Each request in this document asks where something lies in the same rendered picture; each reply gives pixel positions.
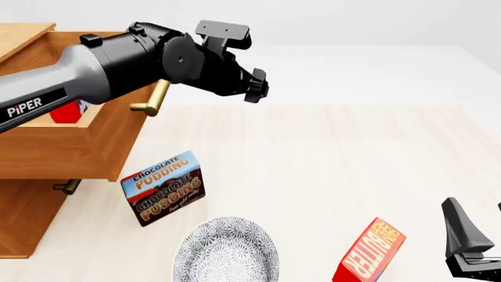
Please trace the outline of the grey patterned bowl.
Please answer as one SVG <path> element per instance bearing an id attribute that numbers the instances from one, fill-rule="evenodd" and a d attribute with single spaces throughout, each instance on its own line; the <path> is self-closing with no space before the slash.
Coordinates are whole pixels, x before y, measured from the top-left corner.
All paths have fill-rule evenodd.
<path id="1" fill-rule="evenodd" d="M 256 222 L 213 218 L 178 246 L 171 282 L 279 282 L 279 253 Z"/>

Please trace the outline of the closed wooden drawer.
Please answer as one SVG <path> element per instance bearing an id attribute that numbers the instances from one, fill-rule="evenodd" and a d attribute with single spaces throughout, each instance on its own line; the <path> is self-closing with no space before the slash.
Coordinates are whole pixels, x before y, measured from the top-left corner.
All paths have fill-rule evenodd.
<path id="1" fill-rule="evenodd" d="M 27 259 L 66 195 L 52 189 L 68 180 L 0 180 L 0 259 Z"/>

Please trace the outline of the wooden cabinet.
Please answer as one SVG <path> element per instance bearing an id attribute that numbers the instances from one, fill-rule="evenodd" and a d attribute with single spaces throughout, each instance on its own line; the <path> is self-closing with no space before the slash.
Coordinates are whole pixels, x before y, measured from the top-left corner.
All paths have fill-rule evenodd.
<path id="1" fill-rule="evenodd" d="M 53 23 L 0 23 L 0 75 L 55 63 L 58 56 L 46 45 L 54 27 Z"/>

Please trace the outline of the red and orange butter box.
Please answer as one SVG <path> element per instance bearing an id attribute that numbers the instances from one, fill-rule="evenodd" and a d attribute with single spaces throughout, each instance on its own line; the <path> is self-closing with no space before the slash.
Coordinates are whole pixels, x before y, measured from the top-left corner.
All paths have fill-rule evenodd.
<path id="1" fill-rule="evenodd" d="M 340 261 L 332 282 L 377 282 L 406 239 L 375 218 Z"/>

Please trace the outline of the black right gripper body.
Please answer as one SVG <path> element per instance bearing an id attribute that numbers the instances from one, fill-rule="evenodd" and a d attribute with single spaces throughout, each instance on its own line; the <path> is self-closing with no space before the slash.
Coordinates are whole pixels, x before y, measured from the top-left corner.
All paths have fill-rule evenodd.
<path id="1" fill-rule="evenodd" d="M 501 257 L 485 257 L 488 249 L 446 250 L 446 264 L 453 277 L 501 278 Z"/>

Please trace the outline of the chocolate pudding box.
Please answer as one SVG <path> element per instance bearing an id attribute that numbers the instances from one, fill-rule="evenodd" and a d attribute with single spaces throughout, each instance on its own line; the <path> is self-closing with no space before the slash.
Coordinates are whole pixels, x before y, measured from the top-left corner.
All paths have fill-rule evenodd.
<path id="1" fill-rule="evenodd" d="M 206 195 L 200 163 L 190 150 L 123 178 L 121 187 L 142 227 Z"/>

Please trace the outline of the open wooden drawer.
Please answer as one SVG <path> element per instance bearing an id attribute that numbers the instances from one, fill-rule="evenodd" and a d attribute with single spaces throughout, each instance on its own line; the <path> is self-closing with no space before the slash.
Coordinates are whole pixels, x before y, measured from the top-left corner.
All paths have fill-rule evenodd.
<path id="1" fill-rule="evenodd" d="M 146 120 L 129 107 L 146 103 L 153 89 L 91 105 L 76 124 L 45 114 L 1 133 L 0 179 L 117 180 Z"/>

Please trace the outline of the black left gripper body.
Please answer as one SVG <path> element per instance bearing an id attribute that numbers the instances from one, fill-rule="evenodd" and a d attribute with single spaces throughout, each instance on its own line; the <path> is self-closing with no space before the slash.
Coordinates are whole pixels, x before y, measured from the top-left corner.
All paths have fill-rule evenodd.
<path id="1" fill-rule="evenodd" d="M 266 98 L 269 92 L 269 84 L 266 80 L 266 73 L 254 68 L 249 81 L 246 83 L 247 91 L 244 100 L 248 103 L 259 103 L 262 98 Z"/>

